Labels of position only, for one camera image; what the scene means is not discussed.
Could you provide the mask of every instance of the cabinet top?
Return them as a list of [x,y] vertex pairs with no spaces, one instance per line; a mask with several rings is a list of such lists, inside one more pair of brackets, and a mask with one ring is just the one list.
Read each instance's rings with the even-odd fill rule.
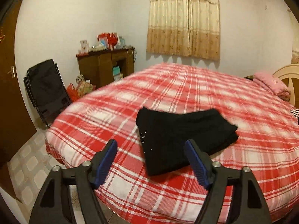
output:
[[82,58],[86,58],[86,57],[90,57],[90,56],[94,56],[94,55],[102,55],[102,54],[115,54],[115,53],[119,53],[119,52],[124,52],[124,51],[129,51],[129,50],[135,50],[135,48],[132,49],[114,49],[114,50],[110,50],[110,49],[105,49],[105,50],[101,50],[101,51],[90,51],[88,54],[82,54],[82,55],[77,55],[78,60],[82,59]]

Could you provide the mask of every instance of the tiled floor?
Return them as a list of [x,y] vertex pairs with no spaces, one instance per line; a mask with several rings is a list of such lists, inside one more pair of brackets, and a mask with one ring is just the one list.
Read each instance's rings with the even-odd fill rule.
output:
[[[55,165],[65,168],[64,165],[61,165],[51,155],[47,154],[44,133],[44,130],[38,130],[8,164],[16,196],[25,204],[30,213],[51,168]],[[77,224],[84,224],[77,189],[74,185],[71,185],[71,197]],[[109,224],[128,224],[101,201],[100,205]]]

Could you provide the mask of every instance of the blue gripper pad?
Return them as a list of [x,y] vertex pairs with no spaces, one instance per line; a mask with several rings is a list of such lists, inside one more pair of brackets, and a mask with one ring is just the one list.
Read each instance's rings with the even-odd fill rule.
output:
[[205,152],[201,152],[194,140],[188,140],[184,144],[184,153],[188,158],[198,183],[209,190],[214,182],[212,173],[212,160]]
[[110,139],[105,148],[94,155],[91,160],[92,171],[88,175],[92,189],[98,189],[100,185],[104,184],[116,153],[117,142],[114,139]]

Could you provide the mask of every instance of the curtain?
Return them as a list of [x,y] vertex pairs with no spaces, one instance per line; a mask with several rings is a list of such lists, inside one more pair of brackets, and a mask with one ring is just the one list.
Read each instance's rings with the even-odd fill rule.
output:
[[150,0],[147,52],[219,61],[218,0]]
[[289,14],[294,31],[292,64],[296,64],[299,63],[299,23],[291,11]]

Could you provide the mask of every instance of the folded black pants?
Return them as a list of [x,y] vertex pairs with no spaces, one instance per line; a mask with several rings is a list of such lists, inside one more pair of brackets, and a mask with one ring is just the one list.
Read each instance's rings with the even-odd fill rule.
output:
[[136,118],[149,176],[188,166],[183,144],[194,139],[199,149],[212,155],[238,139],[237,127],[216,109],[172,114],[142,108]]

